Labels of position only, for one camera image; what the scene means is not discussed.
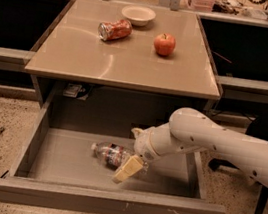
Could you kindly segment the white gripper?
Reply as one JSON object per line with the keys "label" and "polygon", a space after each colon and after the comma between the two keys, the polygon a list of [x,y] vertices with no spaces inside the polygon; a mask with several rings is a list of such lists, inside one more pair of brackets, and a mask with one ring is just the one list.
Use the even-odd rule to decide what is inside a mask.
{"label": "white gripper", "polygon": [[114,172],[113,182],[121,183],[140,171],[144,162],[151,163],[160,159],[151,145],[151,137],[153,128],[142,130],[141,128],[134,127],[131,132],[134,134],[134,152],[137,155],[130,156],[122,165]]}

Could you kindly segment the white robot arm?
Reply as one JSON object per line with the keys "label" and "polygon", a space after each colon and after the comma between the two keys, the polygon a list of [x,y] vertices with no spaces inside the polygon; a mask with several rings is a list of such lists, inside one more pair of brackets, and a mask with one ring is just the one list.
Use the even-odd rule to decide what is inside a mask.
{"label": "white robot arm", "polygon": [[116,170],[112,179],[115,183],[125,181],[144,164],[161,157],[204,149],[215,151],[268,188],[268,141],[221,127],[195,109],[178,109],[166,124],[135,129],[133,133],[135,154]]}

